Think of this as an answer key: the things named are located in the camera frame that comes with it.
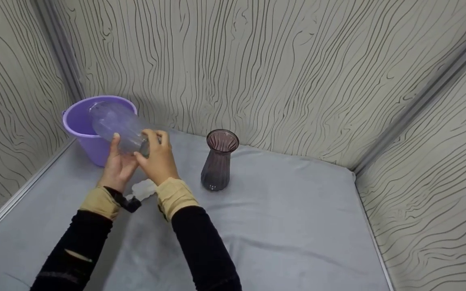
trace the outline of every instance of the hand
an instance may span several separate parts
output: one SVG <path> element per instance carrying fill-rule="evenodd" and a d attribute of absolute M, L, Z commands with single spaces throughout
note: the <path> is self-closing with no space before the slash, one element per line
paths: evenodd
<path fill-rule="evenodd" d="M 150 154 L 148 158 L 138 152 L 135 152 L 134 155 L 146 176 L 157 186 L 170 177 L 179 179 L 168 133 L 151 129 L 144 129 L 141 132 L 148 138 Z"/>
<path fill-rule="evenodd" d="M 105 164 L 104 173 L 96 186 L 107 186 L 123 193 L 125 185 L 131 180 L 138 167 L 136 158 L 132 155 L 121 155 L 118 151 L 120 135 L 115 133 L 111 141 L 109 157 Z"/>

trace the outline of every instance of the vase rim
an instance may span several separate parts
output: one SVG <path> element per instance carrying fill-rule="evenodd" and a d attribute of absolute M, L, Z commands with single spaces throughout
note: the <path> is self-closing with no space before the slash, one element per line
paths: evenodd
<path fill-rule="evenodd" d="M 231 134 L 234 138 L 235 138 L 235 142 L 237 143 L 237 146 L 232 149 L 231 151 L 220 151 L 220 150 L 216 150 L 213 148 L 213 146 L 210 144 L 210 139 L 209 137 L 216 133 L 216 132 L 226 132 L 228 134 Z M 238 136 L 236 134 L 234 134 L 232 131 L 229 131 L 227 129 L 213 129 L 212 131 L 209 132 L 209 134 L 206 136 L 206 144 L 208 144 L 208 147 L 212 150 L 212 151 L 216 151 L 218 153 L 222 153 L 222 154 L 229 154 L 229 153 L 233 153 L 236 149 L 238 149 L 239 145 L 240 145 L 240 140 L 238 139 Z"/>

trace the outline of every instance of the purple glass vase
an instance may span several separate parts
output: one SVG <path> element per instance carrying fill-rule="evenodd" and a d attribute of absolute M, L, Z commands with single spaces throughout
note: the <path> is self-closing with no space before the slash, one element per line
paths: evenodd
<path fill-rule="evenodd" d="M 206 142 L 210 153 L 202 168 L 201 183 L 207 190 L 220 191 L 229 184 L 231 153 L 240 142 L 234 133 L 225 129 L 211 131 L 206 136 Z"/>

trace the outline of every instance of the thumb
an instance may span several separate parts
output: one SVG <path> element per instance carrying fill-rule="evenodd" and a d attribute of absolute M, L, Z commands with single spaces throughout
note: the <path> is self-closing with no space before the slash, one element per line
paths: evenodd
<path fill-rule="evenodd" d="M 148 160 L 143 155 L 141 155 L 138 152 L 134 152 L 134 156 L 135 156 L 136 160 L 138 161 L 138 164 L 141 167 L 146 167 L 146 165 L 148 164 Z"/>

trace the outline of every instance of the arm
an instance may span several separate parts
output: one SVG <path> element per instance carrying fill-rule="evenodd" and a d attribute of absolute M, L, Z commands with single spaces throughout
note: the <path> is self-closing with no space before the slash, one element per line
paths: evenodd
<path fill-rule="evenodd" d="M 115 134 L 97 187 L 87 194 L 70 227 L 46 259 L 32 291 L 81 291 L 89 281 L 120 209 L 109 191 L 123 193 L 138 167 L 133 156 L 120 155 L 119 142 L 120 136 Z"/>
<path fill-rule="evenodd" d="M 81 291 L 98 262 L 119 206 L 98 187 L 87 195 L 68 230 L 46 259 L 31 291 Z"/>
<path fill-rule="evenodd" d="M 198 291 L 240 291 L 240 279 L 220 235 L 187 184 L 179 179 L 172 146 L 164 131 L 144 130 L 150 157 L 135 156 L 156 184 L 159 209 L 172 223 Z M 161 144 L 153 143 L 161 138 Z"/>

